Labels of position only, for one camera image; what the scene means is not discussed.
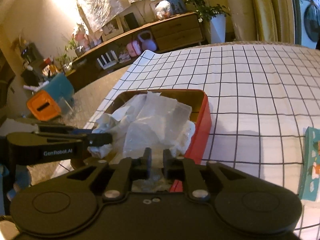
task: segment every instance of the pink plush toy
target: pink plush toy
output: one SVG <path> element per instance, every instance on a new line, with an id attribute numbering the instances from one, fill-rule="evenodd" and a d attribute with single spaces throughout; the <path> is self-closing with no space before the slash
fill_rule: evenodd
<path id="1" fill-rule="evenodd" d="M 78 46 L 83 46 L 85 51 L 90 49 L 88 37 L 82 24 L 77 24 L 71 38 L 78 42 Z"/>

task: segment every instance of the white planter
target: white planter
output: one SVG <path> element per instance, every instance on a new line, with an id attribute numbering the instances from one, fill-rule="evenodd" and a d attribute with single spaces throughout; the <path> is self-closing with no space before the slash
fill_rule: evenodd
<path id="1" fill-rule="evenodd" d="M 226 18 L 223 14 L 212 17 L 210 21 L 211 44 L 221 43 L 226 38 Z"/>

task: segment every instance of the checkered tablecloth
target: checkered tablecloth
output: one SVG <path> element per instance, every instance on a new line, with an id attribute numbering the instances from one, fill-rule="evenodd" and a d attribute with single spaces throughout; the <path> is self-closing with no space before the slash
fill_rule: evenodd
<path id="1" fill-rule="evenodd" d="M 212 129 L 203 156 L 298 192 L 303 135 L 320 128 L 320 51 L 280 45 L 224 45 L 165 54 L 145 51 L 106 96 L 92 128 L 123 91 L 201 89 Z M 70 161 L 61 162 L 68 172 Z M 295 233 L 320 238 L 320 203 L 303 202 Z"/>

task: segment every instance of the kettlebell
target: kettlebell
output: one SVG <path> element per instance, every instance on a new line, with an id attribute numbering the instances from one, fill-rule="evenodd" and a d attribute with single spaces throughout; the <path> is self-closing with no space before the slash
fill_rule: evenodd
<path id="1" fill-rule="evenodd" d="M 150 39 L 146 39 L 144 40 L 143 38 L 141 38 L 141 35 L 142 34 L 145 34 L 145 33 L 148 33 L 150 34 Z M 138 39 L 139 41 L 141 41 L 142 43 L 142 50 L 145 51 L 145 50 L 151 50 L 151 51 L 156 51 L 157 50 L 157 45 L 155 43 L 155 41 L 153 40 L 152 38 L 152 33 L 151 31 L 144 31 L 144 32 L 141 32 L 138 34 Z"/>

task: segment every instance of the washing machine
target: washing machine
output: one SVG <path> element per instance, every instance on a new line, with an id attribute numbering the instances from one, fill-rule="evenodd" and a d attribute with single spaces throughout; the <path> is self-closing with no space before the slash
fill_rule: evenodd
<path id="1" fill-rule="evenodd" d="M 296 44 L 315 49 L 320 37 L 320 10 L 312 0 L 294 0 Z"/>

